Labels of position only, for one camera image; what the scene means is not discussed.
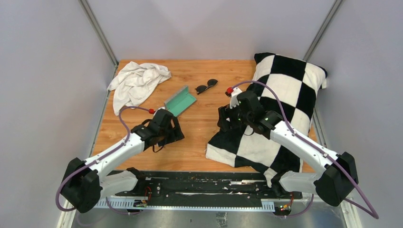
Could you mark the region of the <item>grey glasses case green lining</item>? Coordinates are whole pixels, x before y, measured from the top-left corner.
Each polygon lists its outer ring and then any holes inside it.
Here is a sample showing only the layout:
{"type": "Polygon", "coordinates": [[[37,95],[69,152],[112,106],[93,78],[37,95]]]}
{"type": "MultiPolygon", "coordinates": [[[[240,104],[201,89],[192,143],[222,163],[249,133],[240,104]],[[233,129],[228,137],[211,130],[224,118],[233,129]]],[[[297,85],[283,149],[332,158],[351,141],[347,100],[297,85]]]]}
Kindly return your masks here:
{"type": "Polygon", "coordinates": [[[190,93],[189,87],[185,85],[164,102],[164,107],[165,110],[178,117],[196,101],[196,97],[190,93]]]}

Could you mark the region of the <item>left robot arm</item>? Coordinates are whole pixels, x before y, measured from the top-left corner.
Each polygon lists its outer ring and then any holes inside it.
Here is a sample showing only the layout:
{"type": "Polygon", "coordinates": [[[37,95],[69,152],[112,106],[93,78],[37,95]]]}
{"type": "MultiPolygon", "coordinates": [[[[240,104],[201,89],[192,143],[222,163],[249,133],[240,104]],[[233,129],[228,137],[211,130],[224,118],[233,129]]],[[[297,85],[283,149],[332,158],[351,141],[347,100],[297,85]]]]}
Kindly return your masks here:
{"type": "Polygon", "coordinates": [[[134,196],[145,192],[145,182],[140,172],[128,168],[118,174],[111,172],[129,158],[148,148],[165,145],[184,139],[178,118],[165,109],[148,110],[152,119],[143,121],[127,130],[125,138],[103,152],[81,160],[72,159],[66,168],[63,180],[56,192],[56,206],[60,211],[90,211],[100,200],[117,193],[129,191],[134,196]]]}

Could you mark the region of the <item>black sunglasses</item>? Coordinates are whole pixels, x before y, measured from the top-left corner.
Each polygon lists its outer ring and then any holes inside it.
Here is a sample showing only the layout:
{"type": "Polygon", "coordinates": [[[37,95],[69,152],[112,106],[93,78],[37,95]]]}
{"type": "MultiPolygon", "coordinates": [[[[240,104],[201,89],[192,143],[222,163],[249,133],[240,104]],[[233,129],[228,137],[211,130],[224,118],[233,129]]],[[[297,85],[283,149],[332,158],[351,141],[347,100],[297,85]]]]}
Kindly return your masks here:
{"type": "Polygon", "coordinates": [[[206,90],[208,90],[209,88],[215,86],[218,83],[217,79],[210,79],[207,81],[207,85],[199,85],[195,88],[196,90],[196,94],[201,94],[203,92],[205,92],[206,90]]]}

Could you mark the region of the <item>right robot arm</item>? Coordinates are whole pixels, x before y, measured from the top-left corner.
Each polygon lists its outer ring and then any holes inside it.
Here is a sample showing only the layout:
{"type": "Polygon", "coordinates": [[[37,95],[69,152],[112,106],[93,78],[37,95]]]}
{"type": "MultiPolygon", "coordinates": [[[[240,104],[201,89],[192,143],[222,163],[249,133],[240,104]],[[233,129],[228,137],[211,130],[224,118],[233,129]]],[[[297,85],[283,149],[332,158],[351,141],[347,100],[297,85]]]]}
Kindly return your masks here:
{"type": "Polygon", "coordinates": [[[253,133],[287,148],[314,169],[314,173],[287,171],[278,175],[271,185],[275,197],[281,199],[290,192],[304,192],[315,194],[336,207],[358,185],[355,159],[351,154],[339,154],[301,134],[279,113],[265,110],[252,91],[236,89],[230,94],[230,103],[220,107],[218,113],[217,125],[221,130],[249,126],[253,133]]]}

